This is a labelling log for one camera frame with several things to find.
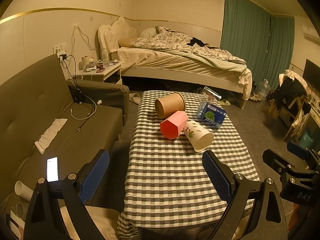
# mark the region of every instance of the white paper cup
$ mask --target white paper cup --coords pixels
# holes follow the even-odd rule
[[[203,128],[196,121],[189,121],[183,127],[183,132],[196,152],[205,150],[213,140],[213,133]]]
[[[84,56],[81,58],[81,61],[82,61],[82,69],[85,70],[87,65],[89,64],[89,57]]]
[[[16,214],[21,219],[23,219],[23,220],[26,219],[27,211],[28,211],[28,208],[26,206],[23,206],[20,203],[16,205]]]
[[[14,185],[14,191],[16,194],[25,200],[28,200],[30,202],[33,190],[26,185],[24,185],[21,181],[17,181],[16,184]]]

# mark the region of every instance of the hexagonal pink container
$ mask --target hexagonal pink container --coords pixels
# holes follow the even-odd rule
[[[178,138],[187,123],[188,116],[185,111],[177,111],[160,123],[160,130],[169,140]]]

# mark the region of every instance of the slipper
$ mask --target slipper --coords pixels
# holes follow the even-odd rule
[[[258,98],[256,98],[255,96],[249,97],[249,100],[253,102],[258,102]]]
[[[261,99],[259,98],[259,94],[253,93],[253,96],[257,98],[258,102],[261,102]]]
[[[226,100],[226,99],[223,99],[223,100],[219,101],[219,104],[221,106],[230,106],[231,105],[230,102],[228,100]]]
[[[129,100],[135,104],[140,104],[140,96],[138,93],[132,93],[132,94],[129,94]]]

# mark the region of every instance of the bed frame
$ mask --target bed frame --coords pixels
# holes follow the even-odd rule
[[[117,49],[119,49],[118,40],[130,36],[137,36],[137,32],[134,28],[131,28],[128,25],[123,17],[120,17],[118,20],[116,20],[112,26],[102,25],[98,30],[100,47],[107,48],[111,55],[113,54],[113,52],[116,52]],[[242,84],[214,76],[208,76],[182,70],[138,66],[130,67],[126,71],[122,72],[121,75],[128,77],[146,77],[175,80],[221,88],[232,92],[237,92],[233,95],[239,102],[241,109],[244,108],[244,105],[247,102],[247,100],[242,99],[242,94],[244,91],[244,86]]]

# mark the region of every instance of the sofa armrest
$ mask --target sofa armrest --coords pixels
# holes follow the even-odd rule
[[[76,88],[70,79],[67,80],[72,97],[76,93]],[[102,105],[112,106],[122,109],[123,126],[128,120],[129,88],[124,85],[104,83],[89,80],[77,80],[79,89],[90,97],[95,103],[102,100]]]

